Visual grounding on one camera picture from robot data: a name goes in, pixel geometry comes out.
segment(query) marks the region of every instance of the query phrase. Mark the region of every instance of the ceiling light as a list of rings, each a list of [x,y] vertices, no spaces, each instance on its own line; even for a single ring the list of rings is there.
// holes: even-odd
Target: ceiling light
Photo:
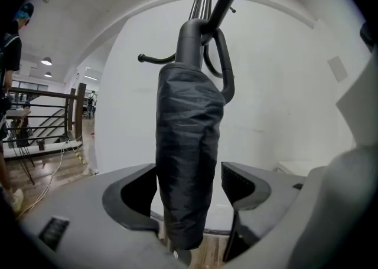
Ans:
[[[87,75],[85,75],[84,77],[87,77],[87,78],[89,78],[89,79],[93,79],[93,80],[99,81],[98,79],[93,78],[93,77],[89,77],[89,76],[87,76]]]
[[[53,65],[53,61],[51,60],[50,57],[45,57],[41,60],[41,63],[45,64],[45,65]]]

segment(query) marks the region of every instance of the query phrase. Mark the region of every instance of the black knob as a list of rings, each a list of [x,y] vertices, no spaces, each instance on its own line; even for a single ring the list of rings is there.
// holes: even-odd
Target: black knob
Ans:
[[[139,60],[139,62],[140,63],[144,63],[144,54],[140,54],[139,56],[138,56],[138,60]]]

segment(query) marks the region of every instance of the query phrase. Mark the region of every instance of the white shoe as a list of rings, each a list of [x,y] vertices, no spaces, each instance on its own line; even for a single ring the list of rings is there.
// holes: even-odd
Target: white shoe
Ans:
[[[12,209],[17,214],[21,210],[21,205],[24,200],[24,194],[22,190],[17,189],[16,192],[13,194],[13,202],[12,202]]]

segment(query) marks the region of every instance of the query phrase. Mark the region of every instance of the wooden post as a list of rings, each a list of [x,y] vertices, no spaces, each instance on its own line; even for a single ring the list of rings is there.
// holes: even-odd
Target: wooden post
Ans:
[[[83,141],[83,106],[86,87],[85,83],[79,83],[75,109],[75,139],[81,141]]]
[[[75,95],[76,89],[71,89],[71,95]],[[74,100],[70,99],[69,101],[69,117],[68,117],[68,128],[69,130],[72,130],[72,114],[73,114],[73,103]]]

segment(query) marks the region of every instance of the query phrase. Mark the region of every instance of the wooden floor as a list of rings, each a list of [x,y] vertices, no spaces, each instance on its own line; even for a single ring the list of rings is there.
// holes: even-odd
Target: wooden floor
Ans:
[[[89,158],[89,146],[93,138],[91,133],[95,132],[95,121],[83,119],[83,147],[79,154],[84,160]],[[24,203],[22,209],[32,205],[48,185],[51,174],[57,169],[60,163],[60,154],[33,158],[35,167],[28,162],[28,168],[34,179],[35,185],[26,176],[18,160],[9,161],[6,166],[9,170],[12,187],[14,190],[21,188],[24,192]],[[91,175],[88,169],[79,161],[73,152],[65,152],[61,167],[55,174],[48,194],[67,183],[85,178]],[[215,269],[222,265],[224,250],[226,249],[228,237],[205,235],[200,247],[191,251],[191,269]]]

